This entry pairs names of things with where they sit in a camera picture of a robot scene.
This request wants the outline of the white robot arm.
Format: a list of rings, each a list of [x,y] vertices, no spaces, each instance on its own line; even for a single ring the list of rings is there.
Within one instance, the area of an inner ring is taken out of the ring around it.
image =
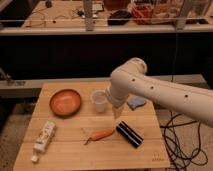
[[[146,72],[147,65],[140,58],[131,58],[112,71],[105,92],[114,108],[120,108],[133,94],[213,128],[213,90],[161,81]]]

